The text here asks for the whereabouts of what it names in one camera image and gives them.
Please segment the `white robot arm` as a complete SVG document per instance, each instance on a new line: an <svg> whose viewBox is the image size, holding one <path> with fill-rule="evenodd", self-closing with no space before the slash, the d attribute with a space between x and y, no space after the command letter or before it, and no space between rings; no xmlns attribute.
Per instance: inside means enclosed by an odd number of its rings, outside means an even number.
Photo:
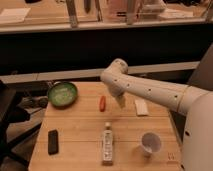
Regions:
<svg viewBox="0 0 213 171"><path fill-rule="evenodd" d="M113 97L128 92L185 116L181 171L213 171L213 91L130 76L128 64L120 58L100 79Z"/></svg>

